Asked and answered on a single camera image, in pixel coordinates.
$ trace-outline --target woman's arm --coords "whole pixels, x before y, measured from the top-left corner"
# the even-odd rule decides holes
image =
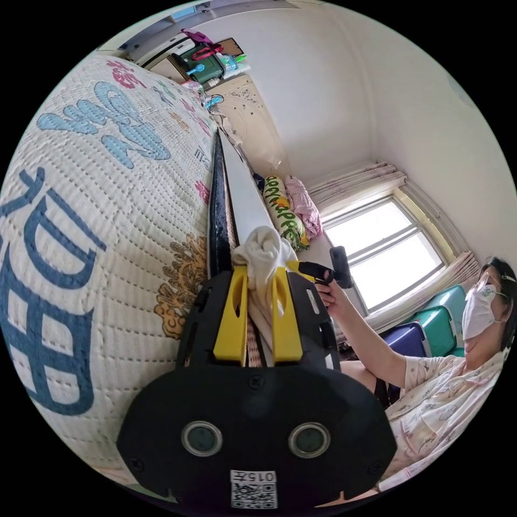
[[[335,281],[330,285],[316,284],[316,288],[365,368],[377,378],[404,388],[406,358],[394,352],[366,323]]]

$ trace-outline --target quilted mattress cover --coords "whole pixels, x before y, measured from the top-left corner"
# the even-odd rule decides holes
[[[195,93],[93,54],[36,113],[0,192],[0,326],[15,369],[65,444],[125,485],[125,412],[174,368],[207,276],[215,132]]]

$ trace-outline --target face mask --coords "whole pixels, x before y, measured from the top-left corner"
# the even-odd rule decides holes
[[[463,339],[470,339],[480,335],[493,323],[499,322],[492,312],[492,300],[497,292],[495,285],[475,286],[466,298],[466,307],[463,312]]]

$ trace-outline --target pink blanket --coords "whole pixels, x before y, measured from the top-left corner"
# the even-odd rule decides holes
[[[284,183],[291,203],[291,210],[302,220],[307,231],[307,237],[314,239],[322,235],[323,228],[318,209],[312,202],[303,183],[294,176],[287,176]]]

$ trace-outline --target screw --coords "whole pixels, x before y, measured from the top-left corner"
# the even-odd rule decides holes
[[[142,460],[140,460],[138,458],[131,458],[131,460],[129,460],[129,463],[131,465],[131,468],[135,472],[143,472],[144,464],[143,464]]]
[[[381,462],[373,462],[368,467],[368,474],[376,474],[380,468],[381,468]]]
[[[248,381],[248,386],[251,389],[260,389],[264,386],[264,379],[260,375],[253,375]]]

